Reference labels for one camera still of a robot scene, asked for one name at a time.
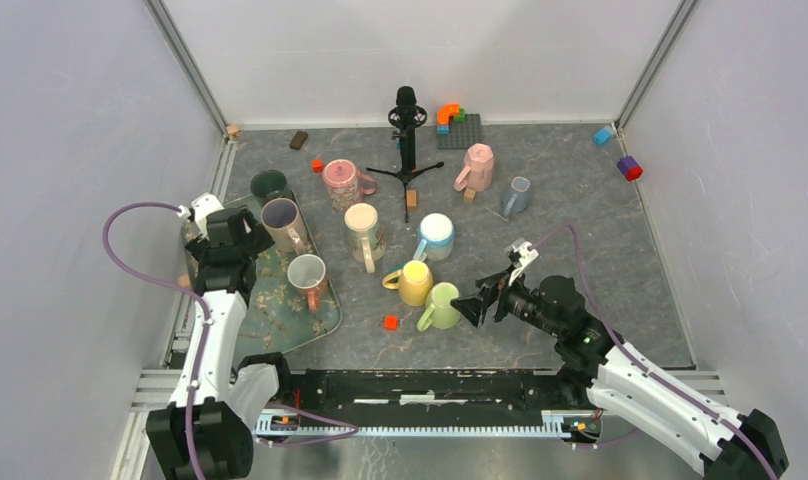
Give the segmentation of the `iridescent pink mug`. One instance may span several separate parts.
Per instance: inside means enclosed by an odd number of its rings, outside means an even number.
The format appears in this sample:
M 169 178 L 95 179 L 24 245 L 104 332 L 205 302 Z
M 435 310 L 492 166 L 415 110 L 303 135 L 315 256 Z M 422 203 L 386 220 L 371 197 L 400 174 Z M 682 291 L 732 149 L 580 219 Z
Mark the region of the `iridescent pink mug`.
M 307 253 L 307 230 L 298 205 L 289 198 L 276 198 L 261 210 L 261 222 L 277 248 L 296 255 Z

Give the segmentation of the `dark green mug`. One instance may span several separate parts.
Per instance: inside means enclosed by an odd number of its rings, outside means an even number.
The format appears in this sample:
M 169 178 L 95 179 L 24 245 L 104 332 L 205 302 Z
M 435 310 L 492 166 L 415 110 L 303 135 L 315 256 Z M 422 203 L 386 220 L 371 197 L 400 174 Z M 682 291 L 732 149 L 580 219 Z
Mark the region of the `dark green mug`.
M 260 207 L 277 198 L 296 201 L 286 176 L 279 170 L 270 169 L 258 173 L 251 180 L 249 189 Z

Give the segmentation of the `salmon flower mug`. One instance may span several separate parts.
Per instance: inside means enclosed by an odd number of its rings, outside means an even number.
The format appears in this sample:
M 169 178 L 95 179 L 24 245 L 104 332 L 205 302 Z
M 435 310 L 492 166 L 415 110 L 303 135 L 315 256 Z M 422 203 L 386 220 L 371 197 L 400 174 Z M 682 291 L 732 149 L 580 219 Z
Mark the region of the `salmon flower mug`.
M 309 310 L 317 313 L 329 287 L 324 261 L 314 254 L 299 255 L 290 262 L 287 279 L 306 298 Z

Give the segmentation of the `small grey-blue mug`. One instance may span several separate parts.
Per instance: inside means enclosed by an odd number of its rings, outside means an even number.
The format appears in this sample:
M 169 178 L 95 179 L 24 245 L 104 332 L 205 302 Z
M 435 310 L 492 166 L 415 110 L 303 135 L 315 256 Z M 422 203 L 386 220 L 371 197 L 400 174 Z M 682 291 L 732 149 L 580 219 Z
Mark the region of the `small grey-blue mug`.
M 509 218 L 525 211 L 532 195 L 533 190 L 530 180 L 522 176 L 514 177 L 504 194 L 501 215 L 504 218 Z

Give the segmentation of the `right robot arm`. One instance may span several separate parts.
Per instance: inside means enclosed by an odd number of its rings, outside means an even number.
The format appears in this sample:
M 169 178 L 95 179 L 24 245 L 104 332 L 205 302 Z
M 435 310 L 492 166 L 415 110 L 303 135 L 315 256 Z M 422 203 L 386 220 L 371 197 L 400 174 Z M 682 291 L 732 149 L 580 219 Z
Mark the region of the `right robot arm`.
M 560 400 L 617 415 L 705 479 L 778 479 L 789 459 L 776 422 L 754 409 L 728 407 L 656 366 L 586 308 L 573 279 L 554 275 L 534 289 L 500 272 L 475 283 L 477 293 L 451 305 L 474 326 L 490 309 L 555 338 L 563 361 Z

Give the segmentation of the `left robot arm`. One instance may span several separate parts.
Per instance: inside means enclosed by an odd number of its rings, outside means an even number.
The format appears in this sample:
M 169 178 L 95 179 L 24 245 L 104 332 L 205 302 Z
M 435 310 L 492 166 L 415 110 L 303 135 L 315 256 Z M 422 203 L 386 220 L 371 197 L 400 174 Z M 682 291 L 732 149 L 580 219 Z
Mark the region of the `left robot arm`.
M 256 260 L 274 242 L 246 208 L 214 211 L 204 224 L 186 245 L 197 263 L 190 351 L 167 406 L 149 413 L 146 434 L 168 479 L 241 479 L 253 462 L 255 417 L 229 404 L 230 376 Z

